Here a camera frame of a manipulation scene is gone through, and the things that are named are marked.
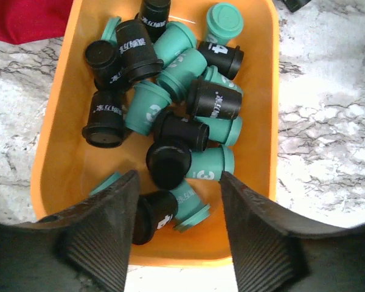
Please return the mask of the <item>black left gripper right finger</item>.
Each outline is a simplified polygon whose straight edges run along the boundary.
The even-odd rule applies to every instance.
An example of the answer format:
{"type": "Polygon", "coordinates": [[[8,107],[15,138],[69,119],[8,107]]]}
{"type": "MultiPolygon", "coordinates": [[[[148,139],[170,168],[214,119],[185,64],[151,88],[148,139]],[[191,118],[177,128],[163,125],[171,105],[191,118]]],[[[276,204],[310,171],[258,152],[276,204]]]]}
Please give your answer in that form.
{"type": "Polygon", "coordinates": [[[365,291],[365,223],[312,220],[228,172],[220,185],[239,291],[365,291]]]}

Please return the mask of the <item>orange storage basket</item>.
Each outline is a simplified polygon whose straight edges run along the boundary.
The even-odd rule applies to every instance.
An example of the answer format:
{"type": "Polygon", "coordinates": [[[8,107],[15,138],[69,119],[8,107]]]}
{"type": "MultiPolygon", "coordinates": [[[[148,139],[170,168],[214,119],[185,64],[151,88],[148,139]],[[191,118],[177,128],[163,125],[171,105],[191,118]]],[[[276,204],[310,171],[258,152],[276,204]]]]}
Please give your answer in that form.
{"type": "MultiPolygon", "coordinates": [[[[132,133],[120,147],[92,147],[82,137],[95,92],[86,65],[86,46],[101,37],[108,19],[132,19],[139,1],[74,1],[41,129],[31,178],[37,218],[86,199],[113,172],[136,169],[141,193],[156,190],[145,155],[151,136],[132,133]]],[[[279,91],[279,23],[271,1],[235,1],[242,13],[242,33],[230,42],[245,53],[236,83],[244,92],[242,132],[233,146],[234,175],[259,194],[276,196],[279,91]]],[[[141,266],[204,267],[232,262],[220,184],[192,179],[190,185],[210,205],[210,216],[185,232],[166,225],[153,239],[131,248],[130,263],[141,266]]]]}

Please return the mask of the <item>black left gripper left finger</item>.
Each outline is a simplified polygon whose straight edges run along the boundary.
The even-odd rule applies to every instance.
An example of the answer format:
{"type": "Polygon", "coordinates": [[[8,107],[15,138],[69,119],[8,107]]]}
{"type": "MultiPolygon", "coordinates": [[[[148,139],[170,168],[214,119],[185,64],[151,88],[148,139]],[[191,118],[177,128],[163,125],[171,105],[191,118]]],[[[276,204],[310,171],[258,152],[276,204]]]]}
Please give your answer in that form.
{"type": "Polygon", "coordinates": [[[99,193],[35,223],[0,223],[0,291],[78,291],[82,277],[123,291],[139,199],[130,170],[99,193]]]}

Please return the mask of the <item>black coffee capsule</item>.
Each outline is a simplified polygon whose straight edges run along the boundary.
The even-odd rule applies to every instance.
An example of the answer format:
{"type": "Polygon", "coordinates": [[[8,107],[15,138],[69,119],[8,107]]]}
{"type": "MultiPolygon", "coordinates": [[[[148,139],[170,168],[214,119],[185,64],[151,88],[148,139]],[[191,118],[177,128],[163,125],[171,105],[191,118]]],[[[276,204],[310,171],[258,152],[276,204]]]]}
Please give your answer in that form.
{"type": "Polygon", "coordinates": [[[242,95],[199,77],[190,83],[186,104],[186,114],[191,117],[234,120],[241,109],[242,95]]]}
{"type": "Polygon", "coordinates": [[[133,84],[125,76],[117,46],[106,40],[97,40],[85,49],[85,60],[98,90],[127,92],[133,84]]]}
{"type": "Polygon", "coordinates": [[[185,142],[191,150],[203,152],[209,140],[209,126],[177,116],[172,109],[166,108],[153,122],[153,136],[155,141],[166,137],[176,138],[185,142]]]}
{"type": "Polygon", "coordinates": [[[307,5],[310,1],[311,0],[283,0],[283,3],[291,13],[294,13],[307,5]]]}
{"type": "Polygon", "coordinates": [[[123,74],[130,83],[158,75],[164,62],[158,58],[143,23],[138,19],[121,22],[116,27],[117,46],[123,74]]]}
{"type": "Polygon", "coordinates": [[[154,142],[147,151],[146,165],[154,184],[165,190],[177,188],[192,163],[192,153],[181,140],[165,137],[154,142]]]}
{"type": "Polygon", "coordinates": [[[111,90],[98,90],[93,94],[88,122],[82,136],[89,145],[98,148],[115,148],[125,136],[122,100],[125,94],[111,90]]]}
{"type": "Polygon", "coordinates": [[[230,80],[236,77],[244,58],[244,52],[240,49],[240,46],[233,48],[218,43],[201,41],[198,51],[205,57],[209,66],[216,66],[219,73],[230,80]]]}
{"type": "Polygon", "coordinates": [[[144,24],[152,43],[165,32],[171,0],[143,0],[137,19],[144,24]]]}

